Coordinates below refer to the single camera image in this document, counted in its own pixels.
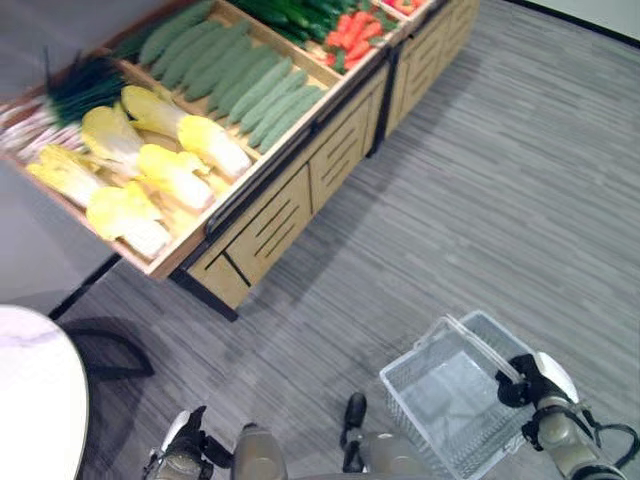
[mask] white wall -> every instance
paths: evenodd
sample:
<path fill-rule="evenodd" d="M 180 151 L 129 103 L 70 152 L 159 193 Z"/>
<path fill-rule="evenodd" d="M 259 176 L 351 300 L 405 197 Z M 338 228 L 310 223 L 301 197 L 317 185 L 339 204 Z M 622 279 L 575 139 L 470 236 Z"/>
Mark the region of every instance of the white wall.
<path fill-rule="evenodd" d="M 2 0 L 0 99 L 41 84 L 42 48 L 53 68 L 94 47 L 163 0 Z M 0 159 L 0 303 L 48 313 L 111 251 Z"/>
<path fill-rule="evenodd" d="M 533 0 L 640 40 L 640 0 Z"/>

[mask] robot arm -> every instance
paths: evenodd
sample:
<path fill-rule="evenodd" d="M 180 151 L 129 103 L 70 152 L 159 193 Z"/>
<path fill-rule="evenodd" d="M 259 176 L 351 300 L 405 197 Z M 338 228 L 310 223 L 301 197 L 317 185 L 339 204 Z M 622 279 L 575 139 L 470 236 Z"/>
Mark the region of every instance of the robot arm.
<path fill-rule="evenodd" d="M 569 375 L 548 355 L 523 355 L 510 363 L 520 372 L 522 381 L 513 383 L 499 373 L 498 398 L 513 408 L 533 403 L 536 413 L 523 426 L 523 434 L 536 450 L 551 456 L 563 478 L 626 480 L 620 469 L 640 450 L 636 432 L 626 425 L 597 423 L 591 412 L 580 405 Z M 253 424 L 245 426 L 232 455 L 200 430 L 204 410 L 200 407 L 176 418 L 163 446 L 152 452 L 143 480 L 208 480 L 214 465 L 231 468 L 232 480 L 287 480 L 282 452 L 271 433 Z M 608 459 L 600 448 L 599 432 L 606 429 L 621 430 L 633 437 L 629 452 L 617 462 Z M 391 434 L 370 434 L 361 440 L 362 459 L 374 478 L 427 480 L 426 470 L 419 468 L 419 454 L 408 440 Z M 336 474 L 313 480 L 353 478 Z"/>
<path fill-rule="evenodd" d="M 536 450 L 544 450 L 553 458 L 563 478 L 625 480 L 620 468 L 640 449 L 635 431 L 626 425 L 596 422 L 591 412 L 579 404 L 569 375 L 546 353 L 522 355 L 510 363 L 522 374 L 523 381 L 514 384 L 499 373 L 498 397 L 513 408 L 533 403 L 536 413 L 522 427 L 523 435 Z M 607 458 L 600 448 L 599 432 L 606 429 L 621 430 L 633 437 L 629 452 L 617 462 Z"/>

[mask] table top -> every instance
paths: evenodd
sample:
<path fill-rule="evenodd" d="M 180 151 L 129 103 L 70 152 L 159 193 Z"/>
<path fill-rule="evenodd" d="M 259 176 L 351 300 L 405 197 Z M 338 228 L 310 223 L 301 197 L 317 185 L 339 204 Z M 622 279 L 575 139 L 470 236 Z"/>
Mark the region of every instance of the table top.
<path fill-rule="evenodd" d="M 0 414 L 3 478 L 76 477 L 88 423 L 82 360 L 60 327 L 22 307 L 0 305 Z"/>

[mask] cucumber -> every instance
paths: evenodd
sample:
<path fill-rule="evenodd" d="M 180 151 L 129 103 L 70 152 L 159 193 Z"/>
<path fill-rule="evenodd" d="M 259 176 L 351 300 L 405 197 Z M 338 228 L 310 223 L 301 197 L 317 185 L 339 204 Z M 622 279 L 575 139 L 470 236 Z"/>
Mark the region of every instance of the cucumber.
<path fill-rule="evenodd" d="M 153 67 L 151 67 L 151 76 L 156 80 L 162 78 L 162 75 L 167 71 L 171 62 L 186 50 L 189 45 L 197 41 L 203 35 L 206 35 L 220 27 L 222 27 L 221 23 L 205 20 L 204 22 L 191 27 L 186 32 L 183 32 L 182 35 L 171 42 L 158 61 L 153 64 Z"/>
<path fill-rule="evenodd" d="M 327 27 L 317 23 L 311 24 L 309 28 L 307 28 L 307 32 L 311 35 L 311 38 L 318 43 L 324 43 L 330 31 Z"/>
<path fill-rule="evenodd" d="M 169 89 L 177 87 L 195 62 L 198 62 L 203 57 L 207 58 L 206 54 L 211 50 L 222 33 L 223 29 L 217 28 L 193 42 L 190 47 L 171 62 L 160 80 L 162 85 Z"/>
<path fill-rule="evenodd" d="M 286 111 L 284 115 L 280 117 L 280 120 L 269 130 L 269 133 L 264 137 L 262 143 L 260 143 L 259 152 L 262 154 L 267 153 L 267 151 L 280 140 L 282 135 L 287 133 L 287 131 L 324 96 L 324 93 L 325 92 L 320 89 L 308 93 L 302 100 L 299 100 L 293 105 L 290 110 Z"/>
<path fill-rule="evenodd" d="M 285 30 L 284 28 L 279 28 L 279 27 L 271 27 L 271 29 L 274 30 L 275 32 L 279 33 L 280 35 L 282 35 L 287 40 L 289 40 L 296 47 L 301 48 L 303 50 L 307 49 L 306 41 L 303 40 L 302 37 L 298 36 L 296 33 L 291 32 L 289 30 Z"/>
<path fill-rule="evenodd" d="M 242 96 L 253 87 L 273 66 L 280 61 L 280 57 L 275 52 L 269 52 L 262 60 L 258 61 L 247 73 L 240 79 L 238 83 L 233 85 L 230 90 L 224 92 L 219 98 L 215 96 L 209 97 L 208 111 L 214 108 L 217 110 L 218 117 L 229 115 L 233 106 L 242 98 Z"/>
<path fill-rule="evenodd" d="M 292 66 L 293 61 L 287 57 L 269 70 L 269 72 L 262 77 L 262 80 L 251 87 L 249 91 L 245 93 L 233 106 L 231 113 L 229 113 L 229 122 L 239 122 L 242 117 L 244 117 L 244 115 L 260 101 L 261 98 L 266 97 L 267 94 L 273 90 L 276 84 L 291 71 Z"/>
<path fill-rule="evenodd" d="M 304 0 L 304 4 L 313 7 L 325 15 L 340 15 L 341 9 L 334 7 L 326 0 Z"/>
<path fill-rule="evenodd" d="M 198 75 L 204 72 L 209 65 L 211 65 L 211 62 L 224 55 L 224 53 L 231 48 L 234 43 L 240 39 L 240 37 L 246 35 L 249 31 L 249 26 L 250 25 L 247 20 L 242 20 L 230 28 L 223 30 L 220 37 L 218 37 L 211 45 L 207 55 L 203 55 L 189 67 L 187 73 L 184 75 L 184 81 L 182 82 L 183 85 L 191 85 L 191 83 L 198 78 Z"/>
<path fill-rule="evenodd" d="M 234 0 L 232 1 L 236 6 L 247 12 L 252 17 L 257 18 L 262 23 L 265 23 L 269 26 L 280 26 L 283 27 L 288 25 L 289 19 L 287 16 L 274 10 L 269 5 L 262 5 L 257 2 L 247 1 L 247 0 Z"/>
<path fill-rule="evenodd" d="M 142 45 L 138 63 L 149 65 L 155 61 L 178 35 L 207 18 L 214 2 L 205 0 L 196 3 L 158 27 Z"/>
<path fill-rule="evenodd" d="M 111 56 L 122 60 L 130 60 L 135 63 L 140 55 L 140 50 L 142 50 L 144 42 L 146 42 L 151 34 L 163 23 L 164 22 L 162 20 L 156 20 L 155 22 L 136 30 L 131 35 L 127 35 L 113 48 Z"/>
<path fill-rule="evenodd" d="M 311 95 L 311 93 L 317 90 L 319 90 L 318 87 L 307 85 L 280 98 L 266 113 L 253 133 L 251 133 L 249 146 L 257 147 L 260 145 L 269 133 L 269 130 L 276 125 L 278 120 L 280 120 L 287 111 L 293 109 L 298 102 L 302 102 L 308 95 Z"/>
<path fill-rule="evenodd" d="M 304 16 L 304 13 L 301 9 L 289 7 L 287 9 L 286 15 L 289 21 L 296 24 L 298 27 L 302 29 L 309 28 L 309 20 Z"/>
<path fill-rule="evenodd" d="M 214 60 L 209 66 L 198 74 L 198 77 L 191 82 L 184 98 L 192 102 L 204 97 L 213 91 L 213 87 L 220 81 L 225 72 L 251 50 L 251 40 L 246 35 L 240 37 L 238 41 L 229 48 L 221 57 Z"/>
<path fill-rule="evenodd" d="M 251 50 L 246 56 L 238 59 L 235 65 L 223 72 L 218 84 L 213 89 L 213 95 L 216 98 L 222 98 L 225 92 L 229 91 L 231 87 L 240 82 L 242 78 L 247 74 L 256 63 L 261 61 L 266 55 L 275 55 L 271 47 L 267 45 L 261 45 L 258 48 Z"/>
<path fill-rule="evenodd" d="M 269 111 L 269 108 L 287 93 L 297 90 L 307 83 L 308 78 L 309 75 L 307 75 L 307 72 L 304 70 L 298 70 L 297 72 L 287 75 L 266 97 L 260 100 L 257 105 L 252 107 L 251 110 L 242 117 L 240 133 L 253 131 Z"/>

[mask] clear plastic basket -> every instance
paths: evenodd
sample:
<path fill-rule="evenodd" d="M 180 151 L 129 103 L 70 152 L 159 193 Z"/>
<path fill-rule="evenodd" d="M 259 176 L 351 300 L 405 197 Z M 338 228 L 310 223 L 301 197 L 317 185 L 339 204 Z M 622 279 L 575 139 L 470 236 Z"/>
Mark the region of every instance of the clear plastic basket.
<path fill-rule="evenodd" d="M 532 353 L 483 312 L 461 322 L 507 360 Z M 523 443 L 520 428 L 533 407 L 501 404 L 496 373 L 494 363 L 444 320 L 380 372 L 387 406 L 432 478 L 477 480 Z"/>

